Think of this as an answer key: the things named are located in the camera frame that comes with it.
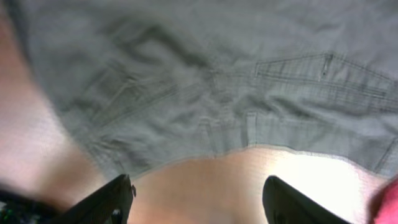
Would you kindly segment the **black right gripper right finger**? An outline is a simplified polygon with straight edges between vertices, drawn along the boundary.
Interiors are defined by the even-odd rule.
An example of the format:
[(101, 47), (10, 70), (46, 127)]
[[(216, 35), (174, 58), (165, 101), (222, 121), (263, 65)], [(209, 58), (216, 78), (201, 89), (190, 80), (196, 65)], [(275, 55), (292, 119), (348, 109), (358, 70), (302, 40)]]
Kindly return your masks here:
[(275, 175), (264, 183), (262, 205), (269, 224), (348, 224)]

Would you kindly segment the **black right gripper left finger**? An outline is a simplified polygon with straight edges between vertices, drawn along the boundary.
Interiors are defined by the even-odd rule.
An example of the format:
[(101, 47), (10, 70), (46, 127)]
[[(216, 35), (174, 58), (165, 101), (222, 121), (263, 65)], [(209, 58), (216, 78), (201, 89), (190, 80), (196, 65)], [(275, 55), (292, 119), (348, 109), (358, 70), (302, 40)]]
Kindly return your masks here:
[(135, 196), (130, 177), (122, 174), (51, 219), (51, 224), (126, 224)]

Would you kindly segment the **grey cargo shorts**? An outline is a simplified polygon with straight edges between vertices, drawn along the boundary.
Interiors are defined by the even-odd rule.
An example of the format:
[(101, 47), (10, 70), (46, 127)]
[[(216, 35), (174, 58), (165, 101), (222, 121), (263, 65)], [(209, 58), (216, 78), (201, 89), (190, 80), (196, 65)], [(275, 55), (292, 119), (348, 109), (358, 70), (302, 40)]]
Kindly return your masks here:
[(397, 174), (397, 2), (4, 1), (106, 177), (254, 145)]

